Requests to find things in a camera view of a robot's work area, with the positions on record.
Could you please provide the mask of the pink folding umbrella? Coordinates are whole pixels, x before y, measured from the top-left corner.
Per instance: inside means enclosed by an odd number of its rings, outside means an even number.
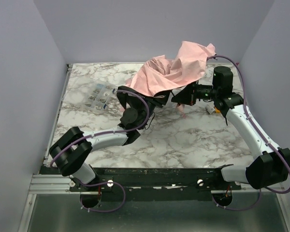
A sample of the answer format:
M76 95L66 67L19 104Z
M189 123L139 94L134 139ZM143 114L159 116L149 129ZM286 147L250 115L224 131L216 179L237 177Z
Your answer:
M146 61L125 86L147 96L161 99L163 92L184 87L203 77L207 59L216 54L213 44L207 46L183 41L174 59L165 55Z

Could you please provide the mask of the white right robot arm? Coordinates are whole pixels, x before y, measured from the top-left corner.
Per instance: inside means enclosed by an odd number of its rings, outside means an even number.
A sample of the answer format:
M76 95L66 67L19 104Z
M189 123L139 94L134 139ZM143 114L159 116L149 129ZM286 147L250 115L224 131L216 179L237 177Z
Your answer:
M244 106L243 98L233 91L233 73L229 67L215 67L211 85L192 82L171 98L172 102L184 105L194 105L200 100L214 103L226 122L237 129L253 155L254 160L247 167L222 167L224 181L245 183L261 189L287 180L290 150L272 142L260 128Z

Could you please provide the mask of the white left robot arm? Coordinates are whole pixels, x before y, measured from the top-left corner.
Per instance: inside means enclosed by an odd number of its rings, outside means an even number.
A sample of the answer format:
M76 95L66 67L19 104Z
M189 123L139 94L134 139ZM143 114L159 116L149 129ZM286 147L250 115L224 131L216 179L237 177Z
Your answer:
M162 108L169 95L169 91L163 91L149 97L129 87L120 86L116 96L124 112L119 124L96 132L81 131L79 127L70 128L49 149L52 158L49 166L57 167L62 176L71 175L84 184L92 183L96 173L85 162L89 153L133 143L140 137L139 131L146 129L155 108Z

